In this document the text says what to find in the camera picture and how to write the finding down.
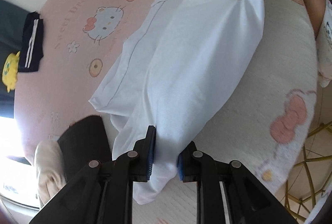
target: person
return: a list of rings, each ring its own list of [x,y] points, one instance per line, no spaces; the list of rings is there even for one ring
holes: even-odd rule
[[[329,0],[303,0],[316,38],[318,81],[326,87],[332,80],[332,4]]]

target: navy garment with white stripes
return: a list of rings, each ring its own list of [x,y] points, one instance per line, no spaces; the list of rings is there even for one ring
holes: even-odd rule
[[[19,72],[35,72],[43,58],[44,23],[37,12],[29,13],[23,28]]]

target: hello kitty print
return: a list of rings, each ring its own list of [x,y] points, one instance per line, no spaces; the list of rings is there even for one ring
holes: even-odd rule
[[[100,44],[100,40],[105,39],[112,34],[123,17],[123,8],[121,7],[100,7],[94,17],[86,21],[83,32]]]

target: white stripe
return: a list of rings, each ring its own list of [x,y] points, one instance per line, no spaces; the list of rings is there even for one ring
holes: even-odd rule
[[[31,42],[31,50],[30,50],[30,56],[29,56],[29,63],[28,63],[28,68],[30,68],[30,63],[31,63],[31,59],[32,59],[32,53],[34,51],[34,40],[36,38],[36,32],[37,32],[37,27],[38,27],[38,21],[39,19],[36,19],[34,21],[34,29],[32,31],[32,42]]]
[[[32,35],[33,35],[33,33],[31,34],[31,37],[30,37],[30,40],[29,40],[29,48],[28,48],[28,51],[27,51],[27,55],[26,55],[26,58],[25,58],[25,68],[28,66],[28,60],[29,60],[29,54],[30,54],[30,49],[31,49],[31,42],[32,42]]]

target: beige cloth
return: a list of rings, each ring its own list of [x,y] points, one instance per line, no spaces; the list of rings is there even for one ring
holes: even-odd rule
[[[34,167],[38,181],[40,208],[52,199],[65,185],[63,156],[54,141],[42,141],[34,155]]]

